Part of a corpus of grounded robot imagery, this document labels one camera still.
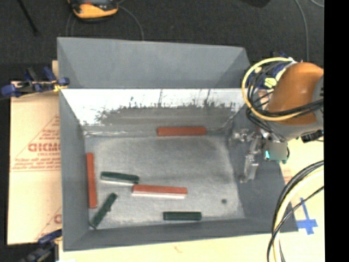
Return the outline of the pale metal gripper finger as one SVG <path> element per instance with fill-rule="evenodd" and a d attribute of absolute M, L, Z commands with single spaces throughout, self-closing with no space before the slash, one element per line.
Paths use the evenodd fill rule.
<path fill-rule="evenodd" d="M 252 142 L 245 156 L 244 170 L 240 177 L 241 183 L 247 183 L 255 179 L 259 167 L 258 155 L 261 152 L 260 142 Z"/>
<path fill-rule="evenodd" d="M 233 130 L 230 136 L 230 146 L 238 144 L 252 144 L 256 139 L 256 132 L 248 129 Z"/>

